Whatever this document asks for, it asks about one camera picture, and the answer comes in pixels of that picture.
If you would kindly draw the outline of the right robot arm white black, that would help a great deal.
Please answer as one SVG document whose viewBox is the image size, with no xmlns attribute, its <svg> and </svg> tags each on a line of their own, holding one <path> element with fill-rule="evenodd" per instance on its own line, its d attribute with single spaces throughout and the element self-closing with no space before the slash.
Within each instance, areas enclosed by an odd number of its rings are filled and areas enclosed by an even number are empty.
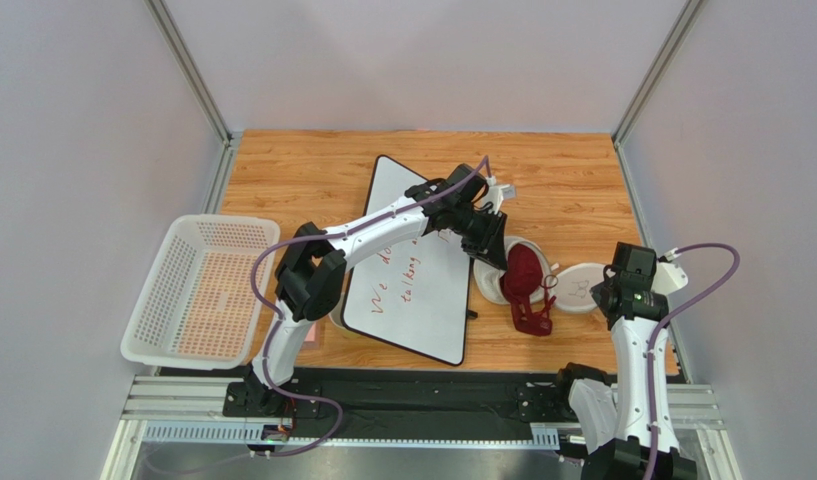
<svg viewBox="0 0 817 480">
<path fill-rule="evenodd" d="M 607 320 L 617 385 L 603 371 L 570 363 L 558 372 L 582 428 L 584 479 L 695 479 L 680 452 L 668 407 L 667 296 L 686 285 L 681 269 L 652 249 L 620 242 L 603 279 L 590 290 Z"/>
</svg>

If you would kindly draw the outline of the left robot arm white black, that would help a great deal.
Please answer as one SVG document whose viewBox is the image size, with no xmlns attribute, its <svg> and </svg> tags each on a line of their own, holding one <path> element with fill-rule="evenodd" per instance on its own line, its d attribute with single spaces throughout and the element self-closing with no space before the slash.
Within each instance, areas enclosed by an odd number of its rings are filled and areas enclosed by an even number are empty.
<svg viewBox="0 0 817 480">
<path fill-rule="evenodd" d="M 227 405 L 271 416 L 295 403 L 322 404 L 322 395 L 286 386 L 308 333 L 336 307 L 354 333 L 459 364 L 469 268 L 508 266 L 505 197 L 487 161 L 462 164 L 356 220 L 306 223 L 263 250 L 248 283 L 273 319 L 242 391 L 230 393 Z"/>
</svg>

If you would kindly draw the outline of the dark red bra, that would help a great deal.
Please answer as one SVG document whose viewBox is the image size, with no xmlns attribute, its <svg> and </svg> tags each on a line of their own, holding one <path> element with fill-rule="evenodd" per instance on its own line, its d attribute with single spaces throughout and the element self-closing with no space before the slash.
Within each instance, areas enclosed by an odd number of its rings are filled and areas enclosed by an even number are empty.
<svg viewBox="0 0 817 480">
<path fill-rule="evenodd" d="M 553 328 L 550 310 L 556 297 L 551 293 L 546 258 L 526 242 L 513 244 L 507 258 L 508 269 L 499 284 L 509 304 L 514 328 L 527 335 L 549 336 Z"/>
</svg>

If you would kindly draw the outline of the white mesh laundry bag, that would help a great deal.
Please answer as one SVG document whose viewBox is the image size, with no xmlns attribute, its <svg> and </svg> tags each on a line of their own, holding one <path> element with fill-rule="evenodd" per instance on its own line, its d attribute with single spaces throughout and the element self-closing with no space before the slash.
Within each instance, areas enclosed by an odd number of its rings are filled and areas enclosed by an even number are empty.
<svg viewBox="0 0 817 480">
<path fill-rule="evenodd" d="M 535 242 L 506 236 L 504 246 L 508 256 L 529 251 L 526 265 L 515 266 L 515 261 L 510 259 L 509 269 L 503 271 L 477 261 L 473 266 L 473 278 L 486 300 L 497 305 L 509 304 L 504 295 L 504 281 L 509 275 L 511 280 L 520 281 L 526 287 L 532 285 L 529 291 L 532 304 L 554 296 L 553 306 L 566 313 L 587 314 L 597 308 L 590 289 L 603 280 L 602 264 L 580 263 L 560 270 L 559 264 L 552 264 Z"/>
</svg>

